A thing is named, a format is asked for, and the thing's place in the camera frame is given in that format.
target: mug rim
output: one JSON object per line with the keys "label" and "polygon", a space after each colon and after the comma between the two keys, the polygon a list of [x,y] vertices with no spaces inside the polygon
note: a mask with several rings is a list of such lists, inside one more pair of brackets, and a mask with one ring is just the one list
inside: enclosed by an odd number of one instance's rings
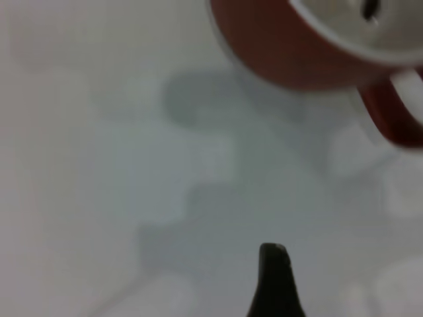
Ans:
{"label": "mug rim", "polygon": [[327,42],[340,48],[341,50],[372,63],[384,64],[388,66],[416,67],[423,64],[423,45],[421,48],[407,50],[406,52],[392,52],[365,47],[348,41],[337,34],[325,23],[319,20],[311,10],[302,3],[302,0],[289,0],[289,4],[296,13],[303,19],[312,30]]}

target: white surface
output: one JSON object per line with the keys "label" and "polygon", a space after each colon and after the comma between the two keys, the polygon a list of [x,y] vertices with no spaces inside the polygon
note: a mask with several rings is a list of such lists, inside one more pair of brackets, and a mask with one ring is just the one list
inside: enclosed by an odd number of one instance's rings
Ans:
{"label": "white surface", "polygon": [[310,316],[416,316],[420,155],[235,71],[202,1],[2,0],[0,96],[2,316],[244,316],[262,242]]}

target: mug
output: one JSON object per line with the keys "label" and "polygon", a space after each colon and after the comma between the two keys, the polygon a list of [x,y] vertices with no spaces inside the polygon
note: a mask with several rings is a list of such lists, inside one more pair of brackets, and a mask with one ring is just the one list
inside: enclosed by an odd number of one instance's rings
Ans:
{"label": "mug", "polygon": [[423,148],[423,125],[390,80],[405,69],[423,77],[423,1],[210,1],[223,38],[258,76],[299,91],[355,86],[386,139]]}

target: black tip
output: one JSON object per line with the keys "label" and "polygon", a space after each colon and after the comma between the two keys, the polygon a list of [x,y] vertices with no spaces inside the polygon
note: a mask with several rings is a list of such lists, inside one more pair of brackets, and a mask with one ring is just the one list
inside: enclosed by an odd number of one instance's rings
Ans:
{"label": "black tip", "polygon": [[362,7],[363,17],[369,21],[376,18],[381,9],[381,0],[364,0]]}
{"label": "black tip", "polygon": [[248,317],[305,317],[284,246],[260,247],[258,286]]}

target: white table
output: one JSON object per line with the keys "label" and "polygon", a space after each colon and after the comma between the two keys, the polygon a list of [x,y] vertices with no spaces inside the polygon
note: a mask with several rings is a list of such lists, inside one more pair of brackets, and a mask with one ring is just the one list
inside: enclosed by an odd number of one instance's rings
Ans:
{"label": "white table", "polygon": [[420,316],[418,155],[234,69],[203,1],[2,0],[0,97],[2,316],[245,316],[263,242],[309,316]]}

